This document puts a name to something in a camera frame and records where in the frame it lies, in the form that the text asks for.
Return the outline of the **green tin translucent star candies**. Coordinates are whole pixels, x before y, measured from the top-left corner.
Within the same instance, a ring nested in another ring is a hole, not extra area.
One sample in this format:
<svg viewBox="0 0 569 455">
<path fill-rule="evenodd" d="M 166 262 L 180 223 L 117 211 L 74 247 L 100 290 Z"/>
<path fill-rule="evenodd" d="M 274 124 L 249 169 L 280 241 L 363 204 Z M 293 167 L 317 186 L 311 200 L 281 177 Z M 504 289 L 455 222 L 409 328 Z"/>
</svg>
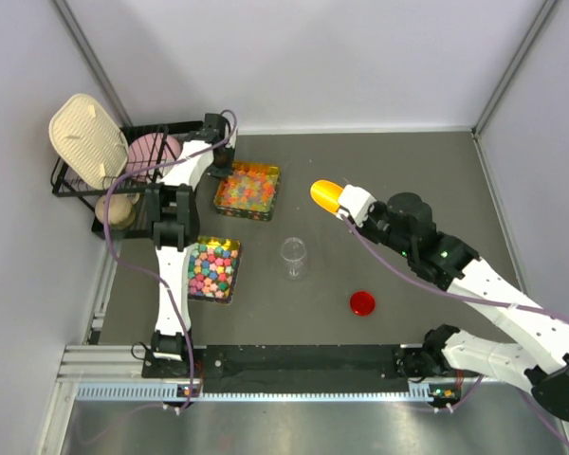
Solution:
<svg viewBox="0 0 569 455">
<path fill-rule="evenodd" d="M 234 161 L 233 172 L 219 183 L 213 205 L 225 216 L 270 221 L 280 185 L 278 166 Z"/>
</svg>

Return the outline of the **orange plastic scoop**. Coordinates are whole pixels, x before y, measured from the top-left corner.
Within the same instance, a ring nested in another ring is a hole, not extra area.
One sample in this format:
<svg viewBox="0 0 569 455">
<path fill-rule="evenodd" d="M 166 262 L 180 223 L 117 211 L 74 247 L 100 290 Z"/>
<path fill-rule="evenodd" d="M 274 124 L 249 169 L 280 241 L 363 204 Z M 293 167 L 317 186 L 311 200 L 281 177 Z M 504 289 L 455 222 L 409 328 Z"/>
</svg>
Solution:
<svg viewBox="0 0 569 455">
<path fill-rule="evenodd" d="M 310 187 L 312 200 L 322 209 L 337 214 L 340 209 L 339 198 L 343 193 L 343 187 L 328 180 L 318 180 Z"/>
</svg>

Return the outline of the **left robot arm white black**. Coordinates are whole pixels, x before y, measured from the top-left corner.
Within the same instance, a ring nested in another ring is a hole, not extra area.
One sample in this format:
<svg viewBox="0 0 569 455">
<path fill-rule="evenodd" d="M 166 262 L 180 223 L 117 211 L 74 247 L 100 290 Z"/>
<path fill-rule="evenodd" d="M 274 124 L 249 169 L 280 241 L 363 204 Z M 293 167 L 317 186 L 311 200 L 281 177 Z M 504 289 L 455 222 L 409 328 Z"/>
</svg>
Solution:
<svg viewBox="0 0 569 455">
<path fill-rule="evenodd" d="M 200 231 L 196 189 L 205 174 L 231 174 L 235 135 L 225 113 L 207 114 L 200 129 L 183 140 L 178 160 L 168 163 L 159 182 L 146 191 L 160 288 L 156 325 L 143 359 L 144 378 L 193 377 L 187 269 Z"/>
</svg>

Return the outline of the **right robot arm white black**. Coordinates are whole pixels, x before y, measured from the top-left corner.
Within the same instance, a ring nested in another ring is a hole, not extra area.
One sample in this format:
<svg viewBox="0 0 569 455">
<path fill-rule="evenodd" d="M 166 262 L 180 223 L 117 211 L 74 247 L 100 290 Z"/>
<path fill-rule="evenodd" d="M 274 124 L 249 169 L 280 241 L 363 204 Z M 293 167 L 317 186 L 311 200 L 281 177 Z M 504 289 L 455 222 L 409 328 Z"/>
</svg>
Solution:
<svg viewBox="0 0 569 455">
<path fill-rule="evenodd" d="M 417 194 L 403 192 L 382 202 L 350 187 L 339 202 L 338 217 L 365 246 L 390 248 L 415 274 L 413 284 L 467 304 L 511 339 L 490 341 L 443 324 L 422 345 L 431 373 L 465 370 L 497 379 L 569 422 L 568 319 L 548 313 L 475 249 L 440 231 L 431 207 Z"/>
</svg>

